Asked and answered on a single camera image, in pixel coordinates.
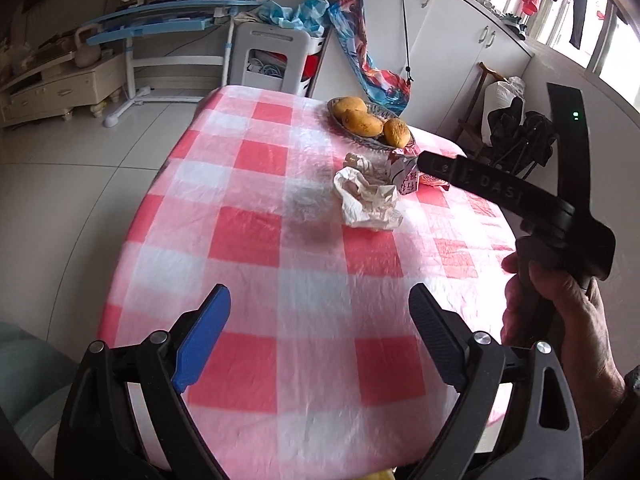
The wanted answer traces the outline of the person's right hand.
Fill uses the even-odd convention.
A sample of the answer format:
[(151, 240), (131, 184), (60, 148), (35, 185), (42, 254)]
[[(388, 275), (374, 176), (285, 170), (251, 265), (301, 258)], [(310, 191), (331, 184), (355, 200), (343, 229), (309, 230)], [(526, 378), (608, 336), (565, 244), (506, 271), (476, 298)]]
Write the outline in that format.
[(626, 396), (612, 353), (598, 281), (581, 288), (570, 274), (537, 261), (528, 273), (538, 294), (553, 302), (564, 324), (563, 372), (570, 386), (583, 437), (601, 429)]

